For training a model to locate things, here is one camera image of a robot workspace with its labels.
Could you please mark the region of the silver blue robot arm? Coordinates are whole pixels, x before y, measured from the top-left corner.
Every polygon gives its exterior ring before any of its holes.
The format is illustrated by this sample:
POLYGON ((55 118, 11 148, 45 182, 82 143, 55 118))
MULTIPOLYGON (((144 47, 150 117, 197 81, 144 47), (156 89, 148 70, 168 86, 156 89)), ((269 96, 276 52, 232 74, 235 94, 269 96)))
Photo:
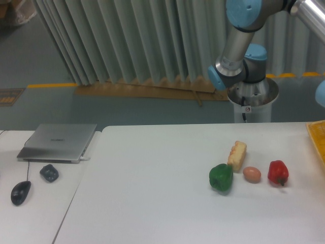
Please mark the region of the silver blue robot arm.
POLYGON ((208 76, 217 90, 240 106, 257 107, 274 102, 277 84, 266 78, 266 49, 251 41, 268 17, 286 11, 298 17, 319 39, 324 40, 324 4, 321 1, 226 1, 232 25, 226 45, 208 76))

